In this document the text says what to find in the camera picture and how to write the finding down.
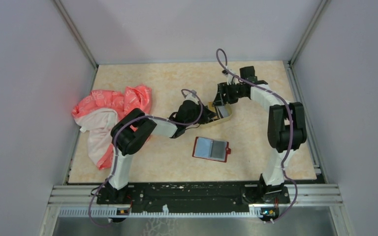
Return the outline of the red card holder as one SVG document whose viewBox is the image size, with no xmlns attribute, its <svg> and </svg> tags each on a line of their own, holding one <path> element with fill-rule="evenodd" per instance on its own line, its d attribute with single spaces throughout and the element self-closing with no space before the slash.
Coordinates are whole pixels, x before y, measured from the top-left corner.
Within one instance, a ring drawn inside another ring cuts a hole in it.
<svg viewBox="0 0 378 236">
<path fill-rule="evenodd" d="M 228 156 L 231 154 L 229 142 L 214 140 L 205 137 L 196 137 L 192 157 L 206 159 L 217 162 L 227 162 Z"/>
</svg>

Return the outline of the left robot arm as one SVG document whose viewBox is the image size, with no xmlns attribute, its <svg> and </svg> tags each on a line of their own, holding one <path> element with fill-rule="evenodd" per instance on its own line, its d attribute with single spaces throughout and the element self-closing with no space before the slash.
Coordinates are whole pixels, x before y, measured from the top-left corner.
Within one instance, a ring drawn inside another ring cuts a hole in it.
<svg viewBox="0 0 378 236">
<path fill-rule="evenodd" d="M 185 100 L 169 118 L 159 118 L 135 108 L 111 130 L 114 148 L 113 164 L 108 181 L 108 196 L 115 203 L 123 203 L 128 197 L 129 171 L 133 155 L 136 154 L 152 135 L 176 139 L 191 125 L 211 122 L 217 113 L 201 102 Z"/>
</svg>

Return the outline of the white striped credit card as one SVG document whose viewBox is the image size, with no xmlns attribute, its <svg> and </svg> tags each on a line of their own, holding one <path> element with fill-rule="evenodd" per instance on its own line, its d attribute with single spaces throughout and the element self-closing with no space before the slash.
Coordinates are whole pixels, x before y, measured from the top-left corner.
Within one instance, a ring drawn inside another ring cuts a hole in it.
<svg viewBox="0 0 378 236">
<path fill-rule="evenodd" d="M 231 109 L 227 108 L 226 106 L 216 106 L 215 109 L 216 109 L 217 117 L 220 119 L 227 118 L 231 116 L 232 114 Z"/>
</svg>

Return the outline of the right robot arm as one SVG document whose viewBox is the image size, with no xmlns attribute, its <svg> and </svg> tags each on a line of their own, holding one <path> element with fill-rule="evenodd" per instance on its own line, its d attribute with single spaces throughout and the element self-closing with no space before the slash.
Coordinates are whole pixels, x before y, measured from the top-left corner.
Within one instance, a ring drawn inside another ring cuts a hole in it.
<svg viewBox="0 0 378 236">
<path fill-rule="evenodd" d="M 225 68 L 227 81 L 218 84 L 214 107 L 234 104 L 247 97 L 257 102 L 268 113 L 267 137 L 272 148 L 266 170 L 260 175 L 258 198 L 271 202 L 284 187 L 285 168 L 295 151 L 306 141 L 307 131 L 304 106 L 300 102 L 283 99 L 270 89 L 267 82 L 258 80 L 253 66 L 240 69 L 242 78 Z"/>
</svg>

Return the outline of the beige oval tray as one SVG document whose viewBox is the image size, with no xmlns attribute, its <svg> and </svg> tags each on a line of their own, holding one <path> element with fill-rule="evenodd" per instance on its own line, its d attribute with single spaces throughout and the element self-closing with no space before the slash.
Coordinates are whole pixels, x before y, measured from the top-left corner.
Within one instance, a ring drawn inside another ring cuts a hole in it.
<svg viewBox="0 0 378 236">
<path fill-rule="evenodd" d="M 210 111 L 215 112 L 215 116 L 210 119 L 208 123 L 204 124 L 205 127 L 210 127 L 223 122 L 227 122 L 232 118 L 233 112 L 230 104 L 225 104 L 223 106 L 214 106 L 212 102 L 209 102 L 207 108 Z"/>
</svg>

